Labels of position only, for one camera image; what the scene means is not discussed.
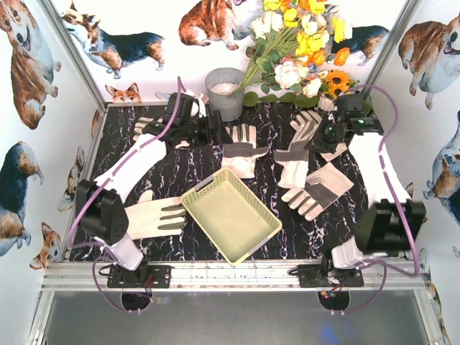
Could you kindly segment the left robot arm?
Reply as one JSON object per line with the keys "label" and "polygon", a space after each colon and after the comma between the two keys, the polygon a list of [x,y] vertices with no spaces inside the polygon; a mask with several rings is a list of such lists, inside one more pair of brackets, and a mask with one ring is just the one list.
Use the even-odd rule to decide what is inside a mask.
{"label": "left robot arm", "polygon": [[134,144],[111,168],[95,180],[82,180],[75,192],[75,221],[106,248],[115,262],[129,271],[141,265],[143,255],[128,235],[124,203],[133,187],[157,162],[177,147],[229,144],[219,110],[198,96],[173,93],[159,119],[141,119],[134,128]]}

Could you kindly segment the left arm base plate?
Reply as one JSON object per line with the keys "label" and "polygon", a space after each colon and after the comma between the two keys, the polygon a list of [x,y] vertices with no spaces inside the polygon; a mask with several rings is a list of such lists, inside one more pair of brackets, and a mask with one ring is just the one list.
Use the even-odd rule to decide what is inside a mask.
{"label": "left arm base plate", "polygon": [[169,265],[147,265],[135,271],[121,266],[111,267],[107,280],[108,288],[169,288],[172,267]]}

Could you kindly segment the white grey-palm glove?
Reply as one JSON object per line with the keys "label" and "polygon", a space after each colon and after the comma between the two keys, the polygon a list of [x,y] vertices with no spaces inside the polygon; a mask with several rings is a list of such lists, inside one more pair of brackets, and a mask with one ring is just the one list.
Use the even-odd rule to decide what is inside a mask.
{"label": "white grey-palm glove", "polygon": [[288,150],[277,149],[274,161],[283,166],[278,185],[281,188],[303,188],[308,174],[309,150],[305,144],[292,144]]}

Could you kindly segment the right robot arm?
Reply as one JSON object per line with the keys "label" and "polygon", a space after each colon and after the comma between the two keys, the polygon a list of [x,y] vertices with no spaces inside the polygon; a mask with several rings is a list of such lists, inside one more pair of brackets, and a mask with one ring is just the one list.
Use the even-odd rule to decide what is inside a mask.
{"label": "right robot arm", "polygon": [[353,236],[331,250],[333,265],[337,269],[361,269],[383,265],[385,257],[408,252],[414,270],[401,273],[415,277],[420,272],[415,238],[426,208],[402,187],[386,148],[390,134],[378,120],[364,116],[362,96],[351,91],[335,103],[335,127],[320,130],[320,140],[328,144],[343,140],[347,144],[361,170],[368,209],[357,221]]}

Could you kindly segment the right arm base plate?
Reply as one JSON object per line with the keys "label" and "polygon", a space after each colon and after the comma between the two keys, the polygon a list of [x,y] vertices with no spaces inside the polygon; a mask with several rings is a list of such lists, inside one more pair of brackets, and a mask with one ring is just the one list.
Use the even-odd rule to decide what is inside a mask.
{"label": "right arm base plate", "polygon": [[302,288],[361,288],[364,279],[360,270],[330,270],[323,272],[319,266],[299,265],[299,284]]}

